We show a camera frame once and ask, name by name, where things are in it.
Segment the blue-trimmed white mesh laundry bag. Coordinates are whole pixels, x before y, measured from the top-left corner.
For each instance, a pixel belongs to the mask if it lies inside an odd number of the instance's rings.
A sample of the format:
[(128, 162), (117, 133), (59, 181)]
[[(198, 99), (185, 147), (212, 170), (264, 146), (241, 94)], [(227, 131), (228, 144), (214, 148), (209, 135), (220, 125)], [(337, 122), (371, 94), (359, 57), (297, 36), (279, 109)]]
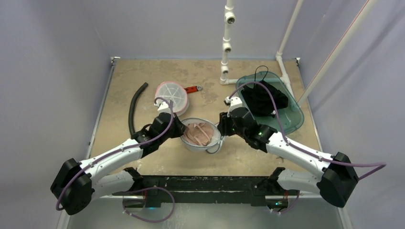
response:
[(224, 136), (220, 134), (216, 124), (194, 117), (183, 119), (182, 123), (186, 129), (181, 140), (190, 151), (205, 151), (208, 154), (220, 151)]

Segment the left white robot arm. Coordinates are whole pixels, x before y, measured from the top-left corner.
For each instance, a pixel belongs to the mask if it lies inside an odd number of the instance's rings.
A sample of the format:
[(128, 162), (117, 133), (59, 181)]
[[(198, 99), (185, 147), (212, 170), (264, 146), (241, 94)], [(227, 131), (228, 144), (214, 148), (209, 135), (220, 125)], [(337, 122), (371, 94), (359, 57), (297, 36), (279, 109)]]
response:
[(151, 124), (103, 154), (79, 162), (74, 158), (66, 160), (50, 187), (57, 199), (56, 210), (68, 215), (80, 212), (95, 199), (101, 189), (98, 182), (110, 172), (157, 151), (166, 140), (181, 137), (185, 129), (176, 114), (161, 113)]

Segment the pink bra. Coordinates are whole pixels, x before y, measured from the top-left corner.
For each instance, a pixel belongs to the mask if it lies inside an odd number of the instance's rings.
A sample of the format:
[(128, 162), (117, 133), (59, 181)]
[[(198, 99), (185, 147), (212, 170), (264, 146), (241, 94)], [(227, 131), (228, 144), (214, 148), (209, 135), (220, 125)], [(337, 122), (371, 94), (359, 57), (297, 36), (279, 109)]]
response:
[(192, 123), (186, 125), (184, 139), (196, 146), (207, 146), (213, 137), (214, 129), (208, 123)]

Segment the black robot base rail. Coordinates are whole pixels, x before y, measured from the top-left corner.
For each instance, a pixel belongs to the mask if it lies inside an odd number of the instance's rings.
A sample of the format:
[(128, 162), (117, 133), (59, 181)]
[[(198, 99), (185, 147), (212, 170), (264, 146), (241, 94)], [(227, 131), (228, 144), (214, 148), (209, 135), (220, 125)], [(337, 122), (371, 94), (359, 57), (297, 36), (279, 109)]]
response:
[(163, 176), (141, 175), (126, 169), (135, 180), (129, 190), (114, 192), (114, 196), (144, 196), (146, 207), (159, 208), (162, 203), (188, 204), (249, 204), (253, 207), (276, 206), (280, 199), (286, 207), (286, 196), (298, 191), (285, 190), (276, 181), (281, 169), (270, 176)]

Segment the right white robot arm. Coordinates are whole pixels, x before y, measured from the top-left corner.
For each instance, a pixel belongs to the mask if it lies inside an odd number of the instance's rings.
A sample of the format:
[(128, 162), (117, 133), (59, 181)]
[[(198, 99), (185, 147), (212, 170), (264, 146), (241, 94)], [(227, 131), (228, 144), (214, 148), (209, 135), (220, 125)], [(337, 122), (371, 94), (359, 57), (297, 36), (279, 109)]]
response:
[(284, 190), (315, 193), (342, 208), (359, 182), (344, 153), (331, 155), (299, 144), (268, 125), (258, 124), (244, 107), (220, 113), (218, 130), (222, 136), (237, 135), (251, 148), (282, 157), (305, 169), (304, 172), (276, 169), (268, 181), (268, 188), (274, 194)]

